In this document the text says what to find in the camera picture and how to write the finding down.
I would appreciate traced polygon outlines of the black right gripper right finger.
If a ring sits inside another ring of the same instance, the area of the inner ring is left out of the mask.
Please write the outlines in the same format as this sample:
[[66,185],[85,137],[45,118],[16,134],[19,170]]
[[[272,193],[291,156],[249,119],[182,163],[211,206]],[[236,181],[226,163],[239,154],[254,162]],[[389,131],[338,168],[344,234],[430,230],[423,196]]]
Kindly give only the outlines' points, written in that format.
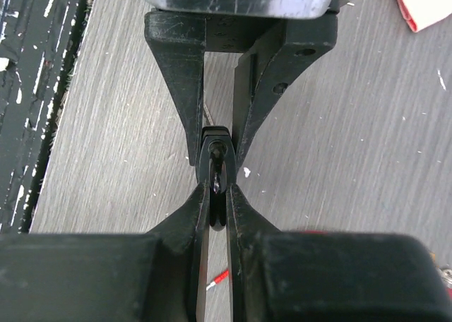
[[450,321],[427,248],[404,234],[282,231],[227,190],[233,321]]

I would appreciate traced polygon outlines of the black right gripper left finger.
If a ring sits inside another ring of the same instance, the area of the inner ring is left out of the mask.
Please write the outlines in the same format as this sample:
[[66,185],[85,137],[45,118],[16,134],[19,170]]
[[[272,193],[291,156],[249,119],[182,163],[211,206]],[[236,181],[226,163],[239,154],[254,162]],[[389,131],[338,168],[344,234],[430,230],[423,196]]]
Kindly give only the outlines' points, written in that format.
[[1,320],[202,321],[209,197],[144,234],[2,235]]

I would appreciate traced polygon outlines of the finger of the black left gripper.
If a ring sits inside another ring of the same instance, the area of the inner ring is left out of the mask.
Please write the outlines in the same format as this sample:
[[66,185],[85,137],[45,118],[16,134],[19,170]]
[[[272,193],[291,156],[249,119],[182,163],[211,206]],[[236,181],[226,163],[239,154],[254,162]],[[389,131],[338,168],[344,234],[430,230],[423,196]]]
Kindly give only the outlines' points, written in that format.
[[234,70],[232,142],[241,167],[257,131],[288,87],[332,50],[338,17],[279,20],[245,52]]
[[203,74],[206,52],[204,16],[152,10],[144,17],[145,40],[181,119],[189,164],[197,164],[203,124]]

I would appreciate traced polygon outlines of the black padlock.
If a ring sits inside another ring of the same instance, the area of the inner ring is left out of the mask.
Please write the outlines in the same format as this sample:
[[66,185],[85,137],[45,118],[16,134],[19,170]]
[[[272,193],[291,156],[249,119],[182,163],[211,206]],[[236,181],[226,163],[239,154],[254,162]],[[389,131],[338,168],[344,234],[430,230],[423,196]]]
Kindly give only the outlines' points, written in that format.
[[226,192],[237,180],[235,149],[224,126],[205,126],[196,164],[198,182],[208,182],[215,195]]

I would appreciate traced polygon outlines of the black-headed key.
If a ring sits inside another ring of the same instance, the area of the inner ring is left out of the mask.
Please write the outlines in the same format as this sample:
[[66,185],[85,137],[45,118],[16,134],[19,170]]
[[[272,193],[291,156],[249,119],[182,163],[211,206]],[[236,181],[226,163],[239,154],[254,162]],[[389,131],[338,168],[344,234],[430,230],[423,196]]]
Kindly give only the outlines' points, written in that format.
[[210,186],[210,226],[215,231],[221,231],[226,225],[225,192],[227,172],[225,151],[220,144],[210,149],[209,159]]

